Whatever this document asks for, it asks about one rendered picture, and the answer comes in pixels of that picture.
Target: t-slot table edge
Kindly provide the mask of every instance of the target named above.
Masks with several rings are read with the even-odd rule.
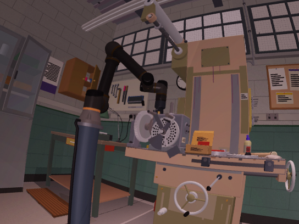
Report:
[[[46,186],[50,186],[50,175],[52,172],[52,163],[53,163],[53,154],[54,154],[54,147],[55,141],[58,142],[67,142],[67,138],[75,138],[75,135],[70,135],[66,133],[60,133],[51,131],[51,143],[49,149],[49,158],[48,158],[48,167],[47,167],[47,176],[46,176]],[[99,196],[101,192],[101,182],[102,182],[102,171],[103,171],[103,163],[104,163],[104,154],[105,154],[105,146],[112,145],[112,146],[119,146],[117,151],[125,152],[126,144],[121,142],[112,142],[112,141],[103,141],[98,140],[97,146],[97,163],[95,167],[95,185],[93,187],[93,203],[92,203],[92,217],[98,217],[98,209],[99,209]],[[132,170],[131,170],[131,181],[130,181],[130,188],[129,188],[129,199],[128,205],[133,205],[134,202],[134,192],[135,192],[135,183],[136,183],[136,176],[137,176],[137,165],[138,159],[133,158],[132,161]]]

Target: electrical socket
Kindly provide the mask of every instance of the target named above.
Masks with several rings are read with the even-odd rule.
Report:
[[[267,121],[278,121],[278,114],[266,114]]]

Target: floor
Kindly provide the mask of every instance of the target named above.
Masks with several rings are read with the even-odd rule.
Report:
[[[25,182],[21,193],[0,194],[0,222],[5,224],[66,224],[68,216],[53,218],[39,205],[26,189],[44,188],[46,182]],[[69,202],[69,190],[51,181],[48,187],[56,195]],[[153,224],[154,203],[134,198],[128,206],[128,198],[100,203],[99,216],[91,217],[92,224]]]

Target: red tag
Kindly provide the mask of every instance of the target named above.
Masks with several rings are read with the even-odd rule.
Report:
[[[210,145],[210,142],[197,142],[198,145]]]
[[[105,151],[114,152],[114,146],[113,145],[105,145]]]

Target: door handle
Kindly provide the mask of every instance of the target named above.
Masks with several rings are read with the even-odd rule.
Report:
[[[18,71],[15,72],[14,79],[16,79],[17,74],[18,74]]]

